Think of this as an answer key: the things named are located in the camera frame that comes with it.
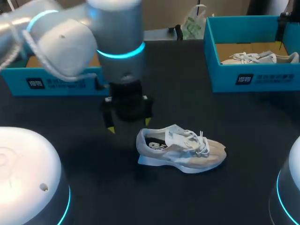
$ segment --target shoe insole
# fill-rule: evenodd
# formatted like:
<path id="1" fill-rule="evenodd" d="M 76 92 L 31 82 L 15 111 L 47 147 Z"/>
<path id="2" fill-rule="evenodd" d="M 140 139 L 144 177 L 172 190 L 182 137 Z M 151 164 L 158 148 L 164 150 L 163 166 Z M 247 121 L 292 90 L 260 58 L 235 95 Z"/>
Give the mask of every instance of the shoe insole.
<path id="1" fill-rule="evenodd" d="M 147 146 L 149 146 L 153 150 L 162 150 L 167 147 L 164 140 L 160 140 L 154 137 L 146 137 L 145 141 Z"/>

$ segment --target black logo on box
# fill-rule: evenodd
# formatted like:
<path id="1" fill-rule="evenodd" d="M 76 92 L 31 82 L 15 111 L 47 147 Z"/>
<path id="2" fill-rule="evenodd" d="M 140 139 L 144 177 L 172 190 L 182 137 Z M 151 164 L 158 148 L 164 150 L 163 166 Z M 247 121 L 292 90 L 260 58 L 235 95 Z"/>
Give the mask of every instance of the black logo on box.
<path id="1" fill-rule="evenodd" d="M 253 78 L 253 74 L 240 74 L 236 80 L 235 85 L 250 84 Z"/>
<path id="2" fill-rule="evenodd" d="M 26 78 L 26 81 L 30 89 L 45 89 L 41 78 Z"/>

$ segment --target cardboard box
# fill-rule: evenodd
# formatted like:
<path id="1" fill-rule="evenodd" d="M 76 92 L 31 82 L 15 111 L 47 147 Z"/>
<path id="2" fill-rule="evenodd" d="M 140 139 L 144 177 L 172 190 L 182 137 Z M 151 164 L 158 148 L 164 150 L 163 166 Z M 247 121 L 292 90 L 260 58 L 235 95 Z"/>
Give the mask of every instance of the cardboard box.
<path id="1" fill-rule="evenodd" d="M 221 65 L 234 53 L 300 53 L 300 26 L 288 23 L 275 42 L 278 16 L 209 17 L 204 53 L 213 92 L 300 90 L 300 63 Z"/>
<path id="2" fill-rule="evenodd" d="M 95 73 L 95 79 L 64 82 L 47 73 L 35 56 L 10 65 L 2 71 L 5 82 L 13 96 L 108 96 L 97 55 L 83 73 Z"/>

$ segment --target sneaker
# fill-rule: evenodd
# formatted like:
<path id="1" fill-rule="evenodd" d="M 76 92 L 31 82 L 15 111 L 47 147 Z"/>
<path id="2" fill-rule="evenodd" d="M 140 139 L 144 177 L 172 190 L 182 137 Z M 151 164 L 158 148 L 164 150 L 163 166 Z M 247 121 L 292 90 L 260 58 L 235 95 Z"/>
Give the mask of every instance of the sneaker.
<path id="1" fill-rule="evenodd" d="M 142 129 L 136 138 L 142 165 L 172 165 L 184 173 L 201 173 L 220 165 L 225 146 L 177 125 L 163 129 Z"/>
<path id="2" fill-rule="evenodd" d="M 271 51 L 263 52 L 261 54 L 251 53 L 246 54 L 237 53 L 232 56 L 232 59 L 222 62 L 223 65 L 228 64 L 252 64 L 252 63 L 298 63 L 299 55 L 294 52 L 290 56 L 276 55 Z"/>

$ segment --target blue led ring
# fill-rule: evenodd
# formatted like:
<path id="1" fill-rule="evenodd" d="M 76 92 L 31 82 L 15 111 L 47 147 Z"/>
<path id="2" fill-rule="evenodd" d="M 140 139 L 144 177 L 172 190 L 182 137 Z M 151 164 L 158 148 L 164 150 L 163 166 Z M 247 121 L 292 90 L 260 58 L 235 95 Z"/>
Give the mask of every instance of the blue led ring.
<path id="1" fill-rule="evenodd" d="M 71 189 L 70 189 L 70 186 L 69 186 L 69 201 L 67 203 L 67 208 L 66 208 L 66 211 L 65 211 L 64 215 L 62 216 L 62 218 L 60 219 L 60 221 L 58 222 L 57 225 L 61 225 L 62 222 L 63 222 L 63 220 L 64 220 L 64 218 L 66 217 L 67 212 L 68 212 L 69 207 L 70 207 L 70 202 L 71 202 Z"/>
<path id="2" fill-rule="evenodd" d="M 283 208 L 283 210 L 285 211 L 285 213 L 288 215 L 288 217 L 296 224 L 296 225 L 299 225 L 296 220 L 293 219 L 293 217 L 288 213 L 288 211 L 285 209 L 285 206 L 283 205 L 282 201 L 281 201 L 281 198 L 280 198 L 280 195 L 279 195 L 279 189 L 278 189 L 278 180 L 279 180 L 279 175 L 280 175 L 280 172 L 278 174 L 278 177 L 277 177 L 277 182 L 276 182 L 276 189 L 277 189 L 277 195 L 278 195 L 278 199 L 279 199 L 279 202 Z"/>
<path id="3" fill-rule="evenodd" d="M 30 32 L 30 30 L 31 30 L 31 28 L 32 28 L 32 26 L 33 26 L 33 24 L 34 24 L 36 21 L 38 21 L 41 17 L 43 17 L 44 15 L 47 15 L 47 14 L 49 14 L 49 13 L 57 13 L 57 12 L 58 12 L 57 10 L 46 10 L 46 11 L 44 11 L 44 12 L 41 12 L 41 13 L 37 14 L 35 17 L 33 17 L 33 18 L 30 20 L 30 22 L 29 22 L 29 24 L 28 24 L 26 30 L 27 30 L 28 32 Z"/>
<path id="4" fill-rule="evenodd" d="M 112 59 L 127 59 L 127 58 L 137 55 L 138 53 L 141 53 L 144 50 L 145 45 L 146 44 L 144 42 L 142 42 L 142 44 L 137 49 L 135 49 L 132 52 L 128 52 L 126 54 L 107 54 L 107 53 L 101 52 L 99 50 L 97 50 L 97 52 L 105 57 L 112 58 Z"/>

